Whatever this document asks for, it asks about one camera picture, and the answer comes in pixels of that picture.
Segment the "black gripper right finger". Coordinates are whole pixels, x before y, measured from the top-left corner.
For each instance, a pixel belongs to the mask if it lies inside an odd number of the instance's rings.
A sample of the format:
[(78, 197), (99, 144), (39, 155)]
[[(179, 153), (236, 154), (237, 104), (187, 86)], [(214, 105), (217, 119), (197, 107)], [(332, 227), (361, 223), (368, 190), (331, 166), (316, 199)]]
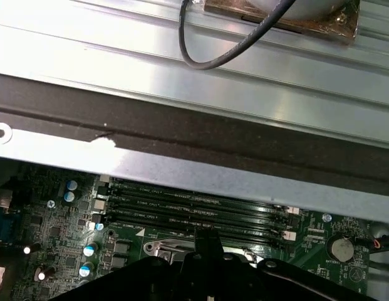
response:
[(257, 267), (223, 250), (218, 232), (208, 230), (210, 293), (217, 300), (372, 300), (330, 280), (276, 259)]

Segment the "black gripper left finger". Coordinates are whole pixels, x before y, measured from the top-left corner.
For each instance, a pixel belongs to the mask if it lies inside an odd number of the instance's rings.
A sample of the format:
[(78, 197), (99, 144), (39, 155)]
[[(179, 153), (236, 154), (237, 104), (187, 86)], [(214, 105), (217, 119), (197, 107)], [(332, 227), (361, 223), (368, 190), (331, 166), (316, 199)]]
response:
[(53, 300), (207, 300), (209, 230), (196, 229), (194, 238), (194, 251), (181, 264), (149, 256)]

